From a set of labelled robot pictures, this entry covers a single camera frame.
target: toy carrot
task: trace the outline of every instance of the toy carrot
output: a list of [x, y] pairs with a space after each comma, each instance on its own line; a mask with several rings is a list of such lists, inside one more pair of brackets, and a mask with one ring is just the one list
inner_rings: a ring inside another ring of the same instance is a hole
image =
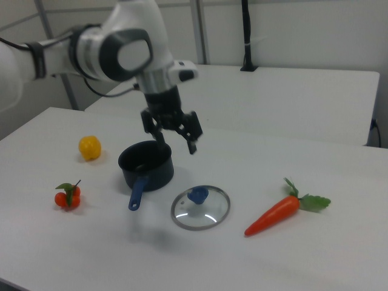
[[295, 188], [295, 185], [287, 178], [284, 178], [284, 180], [292, 188], [290, 196], [276, 203], [271, 209], [266, 211], [265, 214], [260, 216], [260, 218], [244, 232], [246, 236], [254, 235], [273, 226], [293, 215], [298, 209], [319, 212], [329, 206], [331, 202], [330, 199], [324, 197], [306, 194], [302, 198], [298, 198], [299, 191]]

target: tomato stem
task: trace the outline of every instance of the tomato stem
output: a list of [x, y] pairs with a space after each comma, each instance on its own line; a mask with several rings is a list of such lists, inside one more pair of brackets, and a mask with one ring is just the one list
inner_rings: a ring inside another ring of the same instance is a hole
[[81, 182], [81, 180], [79, 180], [79, 181], [77, 182], [77, 184], [74, 185], [73, 190], [75, 190], [75, 189], [77, 188], [77, 185], [79, 184], [79, 182]]

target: blue lid knob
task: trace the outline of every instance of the blue lid knob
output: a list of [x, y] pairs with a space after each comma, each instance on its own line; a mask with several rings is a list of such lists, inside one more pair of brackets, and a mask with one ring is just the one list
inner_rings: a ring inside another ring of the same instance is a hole
[[195, 204], [202, 204], [209, 195], [209, 190], [205, 187], [194, 187], [193, 190], [187, 194], [188, 199], [193, 201]]

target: blue pot handle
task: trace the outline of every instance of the blue pot handle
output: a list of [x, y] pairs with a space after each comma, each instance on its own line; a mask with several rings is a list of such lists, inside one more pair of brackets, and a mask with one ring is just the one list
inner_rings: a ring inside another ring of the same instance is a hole
[[144, 186], [147, 185], [148, 181], [148, 177], [137, 177], [132, 188], [131, 198], [129, 200], [129, 210], [135, 211], [139, 209], [141, 195], [143, 194]]

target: pot lid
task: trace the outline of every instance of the pot lid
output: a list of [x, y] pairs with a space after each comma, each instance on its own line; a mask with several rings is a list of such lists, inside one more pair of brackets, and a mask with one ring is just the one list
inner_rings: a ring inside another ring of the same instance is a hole
[[184, 229], [204, 230], [221, 223], [229, 209], [230, 199], [223, 190], [214, 186], [196, 186], [175, 198], [171, 217]]

